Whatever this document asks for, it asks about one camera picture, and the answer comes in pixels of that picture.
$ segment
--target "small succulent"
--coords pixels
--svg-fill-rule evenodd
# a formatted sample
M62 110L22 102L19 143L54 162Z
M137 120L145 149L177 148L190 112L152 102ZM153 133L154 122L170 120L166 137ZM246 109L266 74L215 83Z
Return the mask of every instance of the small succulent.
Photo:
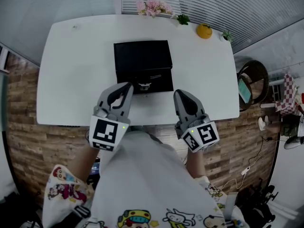
M224 37L225 40L229 41L230 43L233 40L232 34L231 34L231 32L229 30L223 31L222 36Z
M187 15L181 14L177 17L178 22L181 25L188 25L188 22L190 22L190 19Z

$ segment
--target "checkered cloth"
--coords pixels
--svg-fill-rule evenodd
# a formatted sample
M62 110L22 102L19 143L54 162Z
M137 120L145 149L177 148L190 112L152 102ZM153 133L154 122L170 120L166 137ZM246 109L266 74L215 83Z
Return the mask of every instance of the checkered cloth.
M275 102L275 111L280 111L281 115L299 115L295 104L296 85L294 78L290 74L284 75L284 99L282 102Z

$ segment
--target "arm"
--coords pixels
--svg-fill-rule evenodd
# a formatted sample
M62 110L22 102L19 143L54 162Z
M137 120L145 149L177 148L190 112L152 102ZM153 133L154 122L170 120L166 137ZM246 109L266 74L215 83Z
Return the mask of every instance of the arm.
M203 151L192 153L191 150L188 149L186 169L193 178L206 176Z
M69 162L69 171L84 183L90 175L91 168L95 162L99 149L86 145L76 157Z

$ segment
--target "white cable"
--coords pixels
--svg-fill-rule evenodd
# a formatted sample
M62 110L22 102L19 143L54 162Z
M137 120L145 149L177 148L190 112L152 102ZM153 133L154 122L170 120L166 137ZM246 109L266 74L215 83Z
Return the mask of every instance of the white cable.
M231 179L231 180L227 181L226 184L225 184L220 190L222 191L222 190L224 189L224 187L225 187L229 182L231 182L231 181L233 181L233 180L236 181L236 187L237 187L237 189L240 189L240 188L243 186L245 177L246 177L246 173L245 173L245 175L244 175L244 177L243 177L242 184L241 184L239 187L238 187L237 179L234 178L234 179Z
M182 161L183 164L185 163L185 160L187 159L187 157L188 157L188 154L186 155L185 159Z
M267 152L267 150L268 150L270 147L271 147L271 145L270 145L270 146L269 146L269 147L268 147L268 148L267 148L267 149L266 149L266 150L265 150L265 151L256 159L256 161L255 161L252 165L249 165L249 168L250 168L251 166L253 166L253 165L257 162L257 160L260 159L260 158L262 157L262 155L265 154L265 153ZM231 181L233 181L233 180L236 181L237 190L240 189L240 188L243 186L243 183L244 183L244 179L245 179L246 174L247 174L247 173L244 174L244 177L243 177L241 186L238 187L237 179L234 178L234 179L231 179L231 180L227 181L226 184L221 188L221 191L224 189L224 187L225 187L229 182L231 182Z

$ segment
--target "clothing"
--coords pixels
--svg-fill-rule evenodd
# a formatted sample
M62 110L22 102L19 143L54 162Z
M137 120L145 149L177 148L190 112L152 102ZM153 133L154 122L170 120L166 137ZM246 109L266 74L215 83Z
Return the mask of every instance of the clothing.
M301 115L300 121L299 121L299 128L298 128L298 137L304 136L304 116Z
M63 166L56 169L46 186L44 228L86 202L86 185L75 177L74 182L59 179L60 170L71 173ZM147 133L129 132L116 153L103 151L91 217L77 227L221 228L226 227L225 203L226 195L207 177L194 180L189 175L171 146ZM234 219L245 224L241 213Z
M281 135L286 137L294 137L298 134L300 116L286 115L282 119Z

